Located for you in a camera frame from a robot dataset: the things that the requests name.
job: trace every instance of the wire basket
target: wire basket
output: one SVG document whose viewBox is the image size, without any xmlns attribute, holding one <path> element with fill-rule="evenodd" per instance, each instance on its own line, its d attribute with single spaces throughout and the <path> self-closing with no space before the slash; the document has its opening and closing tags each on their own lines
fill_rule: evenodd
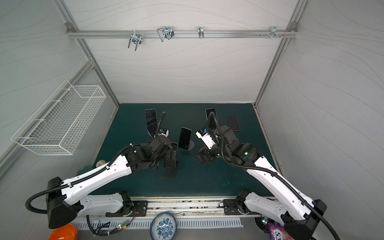
<svg viewBox="0 0 384 240">
<path fill-rule="evenodd" d="M 55 94 L 58 99 L 48 99 L 12 141 L 38 155 L 73 155 L 106 96 L 100 86 L 73 86 L 67 80 L 51 97 Z"/>
</svg>

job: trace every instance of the blue and white plate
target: blue and white plate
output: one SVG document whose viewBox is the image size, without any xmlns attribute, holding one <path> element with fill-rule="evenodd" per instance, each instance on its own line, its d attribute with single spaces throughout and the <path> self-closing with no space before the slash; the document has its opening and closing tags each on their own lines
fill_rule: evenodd
<svg viewBox="0 0 384 240">
<path fill-rule="evenodd" d="M 158 214 L 151 223 L 150 233 L 152 240 L 172 240 L 176 235 L 176 219 L 168 213 Z"/>
</svg>

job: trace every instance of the dark green mat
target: dark green mat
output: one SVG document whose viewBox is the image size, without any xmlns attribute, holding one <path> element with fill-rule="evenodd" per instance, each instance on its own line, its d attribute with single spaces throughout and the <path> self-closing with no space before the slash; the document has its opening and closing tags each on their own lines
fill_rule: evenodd
<svg viewBox="0 0 384 240">
<path fill-rule="evenodd" d="M 275 166 L 251 104 L 121 104 L 95 162 L 101 159 L 109 161 L 116 152 L 130 143 L 150 141 L 144 117 L 144 110 L 150 108 L 156 109 L 158 119 L 163 111 L 167 112 L 161 126 L 169 130 L 168 137 L 172 142 L 179 142 L 181 127 L 192 130 L 191 140 L 195 147 L 189 152 L 178 149 L 179 168 L 176 178 L 163 177 L 161 161 L 158 170 L 135 172 L 116 179 L 92 194 L 112 194 L 125 190 L 131 196 L 235 196 L 243 189 L 248 189 L 262 196 L 271 196 L 255 178 L 225 164 L 222 159 L 217 158 L 214 164 L 204 166 L 192 155 L 204 144 L 195 133 L 207 121 L 205 109 L 216 108 L 221 126 L 228 125 L 228 115 L 237 115 L 241 130 L 235 132 L 236 136 L 241 142 L 254 144 Z"/>
</svg>

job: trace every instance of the phone stand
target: phone stand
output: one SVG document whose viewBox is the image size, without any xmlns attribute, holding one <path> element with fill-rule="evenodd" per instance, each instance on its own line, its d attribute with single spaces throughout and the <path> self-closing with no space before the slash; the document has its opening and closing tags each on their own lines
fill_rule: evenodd
<svg viewBox="0 0 384 240">
<path fill-rule="evenodd" d="M 189 146 L 187 151 L 191 151 L 194 146 L 195 146 L 195 143 L 192 140 L 189 140 Z"/>
</svg>

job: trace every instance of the aluminum rail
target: aluminum rail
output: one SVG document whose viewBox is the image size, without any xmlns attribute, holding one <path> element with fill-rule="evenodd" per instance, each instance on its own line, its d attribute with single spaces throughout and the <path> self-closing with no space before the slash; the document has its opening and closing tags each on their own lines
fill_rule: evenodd
<svg viewBox="0 0 384 240">
<path fill-rule="evenodd" d="M 73 31 L 70 38 L 130 38 L 133 33 L 144 38 L 159 38 L 156 30 L 149 31 Z M 174 30 L 172 38 L 199 38 L 198 30 Z M 269 38 L 270 30 L 204 30 L 204 38 Z M 295 38 L 298 32 L 276 30 L 274 38 Z"/>
</svg>

